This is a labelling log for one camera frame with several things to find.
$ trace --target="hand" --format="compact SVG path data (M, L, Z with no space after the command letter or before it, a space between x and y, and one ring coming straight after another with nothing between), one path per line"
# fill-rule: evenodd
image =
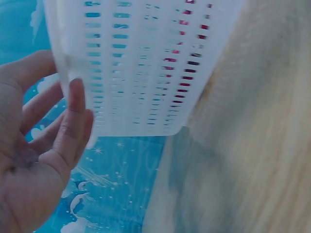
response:
M68 109L42 135L24 136L62 97L59 82L22 106L25 92L55 73L50 51L0 66L0 231L29 233L56 208L93 124L81 80L70 83Z

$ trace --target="blue bedsheet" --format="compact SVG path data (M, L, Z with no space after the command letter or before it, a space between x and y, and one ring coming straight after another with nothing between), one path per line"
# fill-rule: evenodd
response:
M42 0L0 0L0 64L49 49ZM30 89L25 102L54 77ZM37 137L66 107L60 103L27 135ZM139 233L164 137L99 138L73 171L53 216L37 233Z

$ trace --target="blue surface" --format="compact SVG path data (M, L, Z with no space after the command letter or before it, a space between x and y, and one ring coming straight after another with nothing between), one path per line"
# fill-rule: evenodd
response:
M41 1L0 0L0 64L50 48L40 18ZM41 92L40 85L46 81L32 87L24 102ZM64 100L55 105L27 140L38 136L65 107ZM53 216L36 232L141 232L164 142L164 137L99 138L73 171Z

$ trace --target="white plastic basket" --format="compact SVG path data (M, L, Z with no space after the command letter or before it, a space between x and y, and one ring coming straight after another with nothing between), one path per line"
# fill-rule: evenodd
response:
M65 97L81 77L93 136L173 135L187 122L243 0L45 0Z

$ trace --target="beige fabric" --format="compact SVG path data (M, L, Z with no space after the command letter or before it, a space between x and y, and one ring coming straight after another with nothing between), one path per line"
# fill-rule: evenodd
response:
M246 0L143 232L311 232L311 0Z

